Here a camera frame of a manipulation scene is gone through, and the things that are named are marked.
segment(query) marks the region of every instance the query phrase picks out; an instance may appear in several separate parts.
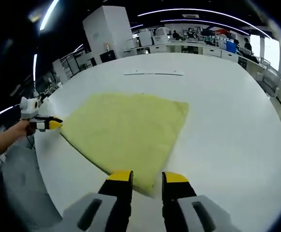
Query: office desk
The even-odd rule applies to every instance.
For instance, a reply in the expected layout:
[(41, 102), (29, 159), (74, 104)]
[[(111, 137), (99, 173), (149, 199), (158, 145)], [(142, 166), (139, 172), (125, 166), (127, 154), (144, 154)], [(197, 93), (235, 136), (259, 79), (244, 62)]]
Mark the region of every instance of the office desk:
[[(169, 67), (184, 75), (124, 75)], [(180, 53), (121, 58), (77, 74), (40, 113), (65, 119), (91, 94), (105, 92), (188, 102), (185, 125), (163, 170), (186, 176), (198, 195), (229, 212), (243, 232), (265, 231), (280, 214), (281, 122), (266, 94), (238, 64)], [(107, 177), (58, 130), (36, 132), (35, 146), (45, 186), (61, 215), (88, 192), (97, 192)], [(128, 231), (165, 231), (161, 178), (154, 199), (133, 192)]]
[[(161, 46), (166, 46), (167, 49), (164, 51), (162, 50), (163, 52), (173, 52), (173, 53), (181, 53), (182, 50), (182, 46), (186, 46), (186, 47), (197, 47), (199, 50), (198, 50), (198, 54), (200, 55), (203, 55), (203, 49), (206, 48), (207, 50), (208, 49), (213, 49), (214, 51), (220, 51), (221, 52), (221, 55), (220, 55), (220, 58), (224, 58), (222, 53), (224, 53), (226, 56), (227, 54), (232, 54), (234, 55), (233, 53), (230, 53), (224, 49), (220, 49), (219, 47), (215, 47), (215, 46), (211, 46), (211, 45), (207, 45), (206, 43), (204, 42), (193, 42), (193, 41), (171, 41), (169, 43), (166, 43), (166, 44), (162, 44), (162, 45), (151, 45), (151, 46), (144, 46), (144, 47), (136, 47), (136, 48), (132, 48), (132, 49), (128, 49), (124, 52), (130, 52), (130, 51), (133, 51), (133, 50), (141, 50), (141, 49), (153, 49), (155, 47), (161, 47)], [(257, 73), (262, 73), (265, 69), (266, 69), (266, 66), (264, 64), (261, 64), (261, 63), (256, 63), (250, 59), (247, 59), (243, 56), (240, 56), (240, 55), (236, 55), (238, 56), (238, 63), (240, 61), (243, 61), (246, 62), (246, 67), (244, 68), (254, 79), (257, 79)], [(281, 102), (281, 83), (279, 85), (279, 93), (278, 93), (278, 98)]]

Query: white cabinet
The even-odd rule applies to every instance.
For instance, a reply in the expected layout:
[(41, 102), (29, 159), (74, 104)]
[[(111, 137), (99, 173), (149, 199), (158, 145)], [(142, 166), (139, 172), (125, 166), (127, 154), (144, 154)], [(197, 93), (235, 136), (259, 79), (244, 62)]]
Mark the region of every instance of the white cabinet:
[(238, 63), (238, 55), (231, 52), (222, 51), (221, 58)]
[(167, 52), (166, 45), (157, 45), (150, 47), (150, 53)]
[(203, 55), (221, 58), (221, 50), (214, 49), (214, 48), (203, 47)]

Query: human hand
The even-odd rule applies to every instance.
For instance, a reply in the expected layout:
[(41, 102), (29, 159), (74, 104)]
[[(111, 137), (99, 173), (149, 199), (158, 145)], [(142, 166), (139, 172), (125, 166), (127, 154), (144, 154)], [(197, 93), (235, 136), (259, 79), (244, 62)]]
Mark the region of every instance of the human hand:
[(13, 133), (17, 139), (35, 133), (35, 130), (30, 128), (30, 122), (27, 120), (19, 121), (18, 123), (10, 127), (8, 131), (10, 131), (10, 133)]

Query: human arm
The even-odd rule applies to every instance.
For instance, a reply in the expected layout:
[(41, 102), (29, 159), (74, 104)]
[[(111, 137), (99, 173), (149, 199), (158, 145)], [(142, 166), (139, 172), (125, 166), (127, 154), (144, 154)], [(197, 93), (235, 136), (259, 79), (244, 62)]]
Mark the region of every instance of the human arm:
[(19, 138), (25, 137), (29, 125), (29, 121), (21, 120), (8, 130), (0, 133), (0, 154), (5, 152), (7, 148)]

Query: ceiling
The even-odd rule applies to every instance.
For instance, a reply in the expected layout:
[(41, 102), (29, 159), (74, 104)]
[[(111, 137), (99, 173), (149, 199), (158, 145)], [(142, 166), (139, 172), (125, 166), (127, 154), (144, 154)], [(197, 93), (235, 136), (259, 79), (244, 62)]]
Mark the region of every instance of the ceiling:
[[(138, 17), (139, 14), (169, 8), (199, 8), (236, 16), (256, 26), (266, 25), (245, 1), (201, 0), (178, 3), (173, 0), (59, 0), (45, 29), (39, 34), (41, 19), (52, 0), (6, 1), (0, 3), (0, 96), (8, 95), (32, 73), (33, 55), (38, 54), (36, 78), (51, 68), (54, 60), (74, 51), (80, 44), (89, 50), (82, 21), (103, 5), (124, 6), (132, 26), (160, 25), (160, 20), (181, 19), (182, 14), (198, 14), (199, 19), (246, 26), (229, 17), (194, 11), (169, 11)], [(10, 105), (10, 101), (0, 107)]]

